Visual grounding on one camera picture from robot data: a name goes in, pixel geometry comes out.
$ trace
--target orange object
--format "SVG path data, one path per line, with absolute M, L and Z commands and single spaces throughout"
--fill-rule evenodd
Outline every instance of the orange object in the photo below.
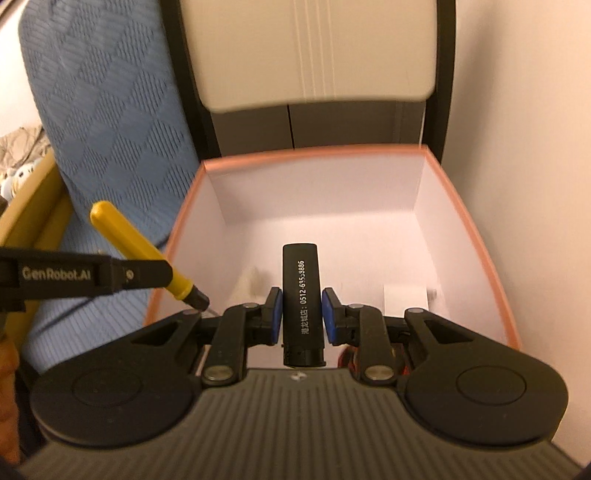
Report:
M 0 335 L 3 335 L 0 340 L 0 455 L 15 465 L 20 460 L 18 407 L 14 391 L 18 352 L 6 334 Z

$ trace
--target yellow screwdriver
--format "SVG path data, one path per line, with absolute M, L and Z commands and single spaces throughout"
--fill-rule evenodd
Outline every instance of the yellow screwdriver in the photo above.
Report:
M 166 260 L 111 202 L 96 202 L 90 211 L 90 222 L 128 260 Z M 172 269 L 173 279 L 166 289 L 174 298 L 200 312 L 208 310 L 218 316 L 209 308 L 208 296 L 174 267 Z

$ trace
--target yellow fabric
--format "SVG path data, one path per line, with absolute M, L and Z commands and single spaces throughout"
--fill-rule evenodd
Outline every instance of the yellow fabric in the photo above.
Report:
M 0 217 L 0 245 L 56 250 L 72 211 L 66 185 L 50 151 Z M 6 332 L 19 350 L 39 302 L 29 301 L 26 305 L 25 313 L 10 313 L 7 317 Z
M 0 217 L 0 246 L 56 250 L 72 210 L 53 151 L 49 151 Z M 25 304 L 27 311 L 9 313 L 6 334 L 0 332 L 0 456 L 10 463 L 20 461 L 14 372 L 18 351 L 39 307 L 38 301 Z

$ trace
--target light blue quilted fabric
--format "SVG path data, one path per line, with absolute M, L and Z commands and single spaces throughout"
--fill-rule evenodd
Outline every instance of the light blue quilted fabric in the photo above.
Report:
M 113 202 L 151 242 L 164 245 L 199 161 L 158 1 L 30 0 L 20 41 L 75 210 L 61 249 L 117 255 L 90 226 L 98 200 Z M 148 295 L 44 302 L 23 355 L 42 372 L 125 335 L 141 327 Z

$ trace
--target stuffed toy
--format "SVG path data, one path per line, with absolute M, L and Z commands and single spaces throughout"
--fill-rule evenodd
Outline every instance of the stuffed toy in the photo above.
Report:
M 31 176 L 31 173 L 33 173 L 40 161 L 41 159 L 38 158 L 33 162 L 25 163 L 16 170 L 9 168 L 4 173 L 0 183 L 0 195 L 10 202 L 15 197 L 17 192 L 21 190 L 25 181 L 27 181 L 27 178 Z

